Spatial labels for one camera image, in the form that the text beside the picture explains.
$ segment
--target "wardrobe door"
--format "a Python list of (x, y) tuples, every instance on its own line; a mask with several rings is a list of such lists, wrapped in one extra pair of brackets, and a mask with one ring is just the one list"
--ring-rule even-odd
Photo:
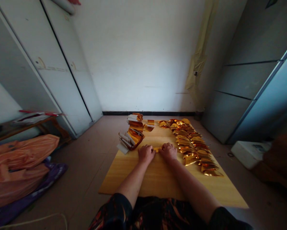
[(92, 119), (39, 1), (0, 0), (0, 8), (77, 136)]
[(103, 115), (102, 109), (72, 23), (72, 17), (51, 0), (42, 0), (42, 3), (89, 113), (93, 121), (97, 121)]

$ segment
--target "refrigerator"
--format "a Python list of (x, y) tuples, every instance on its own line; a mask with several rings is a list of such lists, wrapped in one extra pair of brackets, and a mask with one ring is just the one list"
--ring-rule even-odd
[(248, 0), (202, 117), (220, 142), (261, 141), (287, 118), (287, 0)]

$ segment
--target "orange plastic bag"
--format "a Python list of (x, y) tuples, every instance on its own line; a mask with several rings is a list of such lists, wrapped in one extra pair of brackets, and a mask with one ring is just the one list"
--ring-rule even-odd
[(0, 146), (0, 207), (37, 188), (49, 171), (41, 162), (54, 151), (58, 143), (59, 137), (48, 134)]

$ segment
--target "white wall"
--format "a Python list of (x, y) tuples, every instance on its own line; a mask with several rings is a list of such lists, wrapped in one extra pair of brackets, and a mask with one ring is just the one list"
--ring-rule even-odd
[[(184, 89), (202, 0), (81, 0), (74, 24), (103, 111), (195, 111)], [(202, 77), (208, 97), (246, 0), (220, 0)]]
[[(21, 116), (22, 113), (19, 112), (20, 109), (22, 108), (0, 84), (0, 123), (7, 122)], [(0, 144), (14, 140), (26, 140), (39, 135), (39, 133), (40, 132), (37, 128), (32, 128), (4, 141), (1, 141)]]
[(0, 123), (21, 116), (21, 112), (19, 112), (20, 109), (22, 108), (0, 84)]

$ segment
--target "wooden board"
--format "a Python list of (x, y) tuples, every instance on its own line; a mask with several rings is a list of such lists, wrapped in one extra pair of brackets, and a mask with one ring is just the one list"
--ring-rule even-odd
[[(154, 148), (161, 147), (163, 143), (173, 143), (176, 147), (176, 138), (170, 129), (163, 129), (159, 127), (155, 121), (155, 128), (152, 132), (144, 132), (145, 138), (139, 145), (152, 145)], [(178, 153), (178, 160), (183, 162), (182, 154)], [(113, 194), (119, 187), (121, 182), (127, 177), (138, 162), (137, 149), (128, 152), (124, 155), (118, 151), (111, 167), (99, 189), (99, 193)], [(201, 172), (201, 167), (192, 164), (186, 168), (195, 176), (207, 189), (217, 198), (223, 206), (248, 208), (248, 205), (239, 194), (233, 183), (230, 181), (226, 173), (219, 165), (224, 177), (206, 176)], [(144, 176), (139, 196), (157, 196), (160, 198), (176, 198), (178, 200), (187, 200), (184, 196), (180, 186), (170, 171), (168, 165), (164, 162), (163, 158), (156, 154), (155, 158), (149, 165)]]

